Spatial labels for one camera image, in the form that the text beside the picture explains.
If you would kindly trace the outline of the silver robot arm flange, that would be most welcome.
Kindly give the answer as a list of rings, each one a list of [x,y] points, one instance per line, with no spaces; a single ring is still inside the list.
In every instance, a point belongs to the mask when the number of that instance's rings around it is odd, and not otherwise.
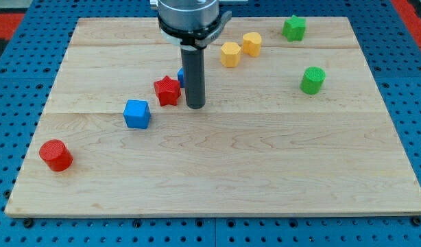
[[[218,39],[232,12],[220,12],[218,0],[155,0],[160,33],[183,50],[205,49]]]

